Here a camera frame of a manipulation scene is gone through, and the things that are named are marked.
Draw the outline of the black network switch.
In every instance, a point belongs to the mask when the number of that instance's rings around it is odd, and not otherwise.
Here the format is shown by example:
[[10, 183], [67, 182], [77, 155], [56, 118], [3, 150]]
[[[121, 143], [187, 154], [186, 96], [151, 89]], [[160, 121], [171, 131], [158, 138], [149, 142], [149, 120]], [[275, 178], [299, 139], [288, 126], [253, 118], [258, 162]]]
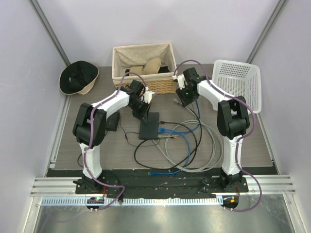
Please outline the black network switch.
[[149, 112], [147, 119], [140, 122], [138, 133], [138, 138], [140, 140], [158, 139], [159, 118], [159, 112]]

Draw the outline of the black power adapter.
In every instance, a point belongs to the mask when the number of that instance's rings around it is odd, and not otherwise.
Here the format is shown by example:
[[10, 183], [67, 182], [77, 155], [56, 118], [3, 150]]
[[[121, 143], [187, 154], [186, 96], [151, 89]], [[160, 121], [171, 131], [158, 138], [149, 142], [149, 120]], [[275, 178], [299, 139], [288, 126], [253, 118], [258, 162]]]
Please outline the black power adapter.
[[107, 120], [106, 120], [106, 131], [107, 132], [116, 132], [118, 128], [120, 120], [120, 112], [117, 111], [113, 113]]

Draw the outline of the wicker basket with liner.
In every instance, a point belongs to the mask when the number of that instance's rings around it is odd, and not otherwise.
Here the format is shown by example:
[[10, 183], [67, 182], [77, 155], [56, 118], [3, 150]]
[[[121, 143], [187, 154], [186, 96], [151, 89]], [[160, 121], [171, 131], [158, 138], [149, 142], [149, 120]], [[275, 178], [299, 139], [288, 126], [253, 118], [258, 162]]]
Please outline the wicker basket with liner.
[[113, 48], [112, 81], [115, 87], [137, 80], [145, 81], [149, 89], [157, 94], [174, 93], [175, 69], [176, 61], [170, 42]]

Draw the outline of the white plastic perforated basket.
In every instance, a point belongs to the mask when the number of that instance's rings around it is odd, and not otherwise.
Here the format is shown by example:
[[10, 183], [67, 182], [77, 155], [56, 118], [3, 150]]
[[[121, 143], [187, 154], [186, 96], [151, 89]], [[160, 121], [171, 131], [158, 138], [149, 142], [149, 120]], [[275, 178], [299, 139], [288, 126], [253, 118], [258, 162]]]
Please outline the white plastic perforated basket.
[[261, 112], [260, 68], [249, 63], [216, 60], [212, 81], [232, 96], [243, 96], [255, 114]]

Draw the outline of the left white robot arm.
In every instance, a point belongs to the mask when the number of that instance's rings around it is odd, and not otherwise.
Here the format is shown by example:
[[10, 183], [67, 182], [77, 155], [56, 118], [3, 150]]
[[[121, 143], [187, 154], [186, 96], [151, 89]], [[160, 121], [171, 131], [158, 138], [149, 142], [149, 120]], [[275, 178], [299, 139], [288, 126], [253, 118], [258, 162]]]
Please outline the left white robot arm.
[[80, 106], [72, 132], [79, 143], [84, 163], [79, 181], [86, 183], [92, 193], [100, 193], [104, 186], [99, 179], [102, 174], [100, 144], [105, 137], [107, 119], [121, 108], [130, 107], [132, 115], [145, 123], [155, 95], [154, 91], [134, 80], [129, 86], [120, 86], [99, 102], [83, 103]]

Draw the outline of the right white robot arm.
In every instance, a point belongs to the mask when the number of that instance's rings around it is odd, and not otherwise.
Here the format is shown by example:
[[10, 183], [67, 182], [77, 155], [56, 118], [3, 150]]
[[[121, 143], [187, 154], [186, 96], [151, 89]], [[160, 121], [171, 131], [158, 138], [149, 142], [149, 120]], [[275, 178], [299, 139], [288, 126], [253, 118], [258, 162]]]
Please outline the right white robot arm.
[[176, 93], [183, 106], [196, 101], [199, 96], [217, 106], [217, 129], [224, 137], [224, 159], [219, 185], [226, 192], [242, 181], [241, 143], [250, 126], [244, 97], [231, 97], [205, 76], [199, 76], [195, 68], [186, 69], [181, 75], [173, 75], [177, 83]]

